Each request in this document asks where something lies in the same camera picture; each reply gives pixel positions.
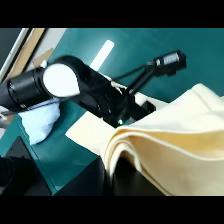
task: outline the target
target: yellow fabric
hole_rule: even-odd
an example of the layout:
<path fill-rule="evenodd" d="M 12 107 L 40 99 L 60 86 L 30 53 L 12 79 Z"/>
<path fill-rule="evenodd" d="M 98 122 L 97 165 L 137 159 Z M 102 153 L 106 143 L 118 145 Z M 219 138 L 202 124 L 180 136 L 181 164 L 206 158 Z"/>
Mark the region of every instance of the yellow fabric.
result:
<path fill-rule="evenodd" d="M 125 156 L 166 195 L 224 195 L 224 101 L 198 84 L 117 128 L 100 154 L 110 175 Z"/>

